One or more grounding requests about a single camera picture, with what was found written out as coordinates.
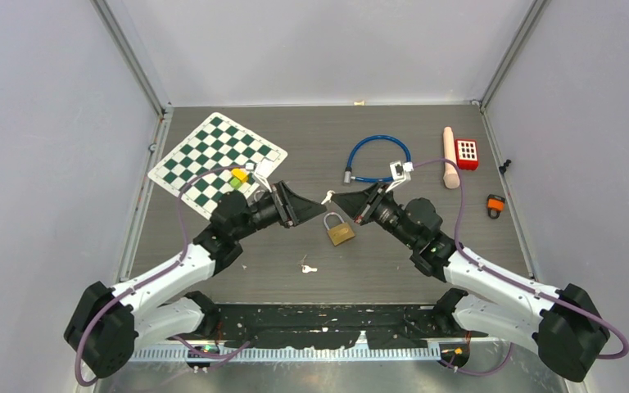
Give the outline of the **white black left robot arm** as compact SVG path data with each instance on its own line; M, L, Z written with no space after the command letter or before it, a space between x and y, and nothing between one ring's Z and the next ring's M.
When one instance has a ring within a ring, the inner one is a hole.
M228 268L242 253L240 241L279 224L294 228L322 215L320 202L293 192L285 182L270 185L256 202L240 192L225 193L208 225L163 264L108 287L100 281L82 293L63 337L75 350L75 375L81 386L119 371L134 351L178 334L212 337L217 311L197 292L170 298Z

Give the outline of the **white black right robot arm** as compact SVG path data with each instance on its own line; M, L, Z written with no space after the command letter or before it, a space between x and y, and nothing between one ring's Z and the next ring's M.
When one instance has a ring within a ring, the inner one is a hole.
M442 334L499 337L530 350L571 382L582 382L601 358L611 330L583 288L539 283L483 259L442 232L442 218L427 198L402 205L377 183L330 200L355 223L378 224L410 249L418 271L452 286L436 304Z

